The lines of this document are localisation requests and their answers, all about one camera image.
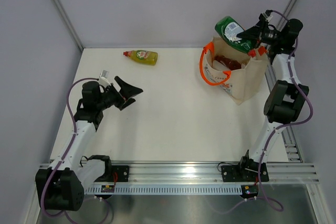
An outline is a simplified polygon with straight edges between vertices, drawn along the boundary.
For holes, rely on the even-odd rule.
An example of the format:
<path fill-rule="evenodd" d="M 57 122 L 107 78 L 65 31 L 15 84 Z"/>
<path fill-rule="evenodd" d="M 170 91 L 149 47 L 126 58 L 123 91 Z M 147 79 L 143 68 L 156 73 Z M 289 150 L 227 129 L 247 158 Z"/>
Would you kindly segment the green dish soap bottle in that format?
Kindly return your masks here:
<path fill-rule="evenodd" d="M 245 30 L 230 16 L 225 16 L 215 25 L 215 31 L 220 36 L 214 41 L 215 51 L 227 56 L 256 58 L 256 51 L 248 39 L 239 38 L 238 34 Z"/>

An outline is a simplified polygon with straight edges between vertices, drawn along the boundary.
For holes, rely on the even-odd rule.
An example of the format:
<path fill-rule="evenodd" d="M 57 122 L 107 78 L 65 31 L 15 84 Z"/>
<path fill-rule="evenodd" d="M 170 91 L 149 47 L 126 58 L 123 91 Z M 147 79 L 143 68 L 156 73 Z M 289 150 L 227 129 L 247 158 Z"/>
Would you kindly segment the red dish soap bottle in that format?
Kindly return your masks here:
<path fill-rule="evenodd" d="M 214 60 L 218 61 L 219 63 L 223 64 L 229 70 L 238 70 L 241 69 L 241 64 L 234 59 L 227 58 L 223 55 L 217 55 L 214 57 Z"/>

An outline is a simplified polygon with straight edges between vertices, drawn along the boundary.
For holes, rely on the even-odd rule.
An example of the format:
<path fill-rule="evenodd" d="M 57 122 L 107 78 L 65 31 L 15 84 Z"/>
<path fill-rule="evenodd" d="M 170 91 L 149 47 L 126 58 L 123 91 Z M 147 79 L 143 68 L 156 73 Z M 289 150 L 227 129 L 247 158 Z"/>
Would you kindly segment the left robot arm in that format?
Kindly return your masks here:
<path fill-rule="evenodd" d="M 81 99 L 76 111 L 66 107 L 72 122 L 72 131 L 65 147 L 47 168 L 35 175 L 35 183 L 41 210 L 56 217 L 65 211 L 77 211 L 83 203 L 85 190 L 96 181 L 117 182 L 111 159 L 106 155 L 92 155 L 84 166 L 80 165 L 83 153 L 94 139 L 103 119 L 103 112 L 110 107 L 122 111 L 135 102 L 141 88 L 115 77 L 117 90 L 104 75 L 98 78 L 82 78 L 72 84 L 82 83 Z"/>

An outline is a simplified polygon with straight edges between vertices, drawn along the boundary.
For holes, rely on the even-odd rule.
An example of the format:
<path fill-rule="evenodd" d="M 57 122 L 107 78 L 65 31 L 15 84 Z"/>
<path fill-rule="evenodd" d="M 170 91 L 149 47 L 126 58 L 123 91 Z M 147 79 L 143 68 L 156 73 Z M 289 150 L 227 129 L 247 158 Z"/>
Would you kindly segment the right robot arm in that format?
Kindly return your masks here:
<path fill-rule="evenodd" d="M 303 105 L 307 102 L 309 87 L 301 84 L 295 71 L 295 52 L 303 24 L 298 19 L 287 19 L 282 30 L 269 22 L 274 10 L 266 10 L 258 23 L 239 33 L 238 38 L 269 46 L 268 58 L 277 81 L 268 96 L 263 127 L 246 154 L 236 165 L 224 165 L 221 174 L 224 182 L 267 182 L 269 152 L 283 130 L 297 125 Z"/>

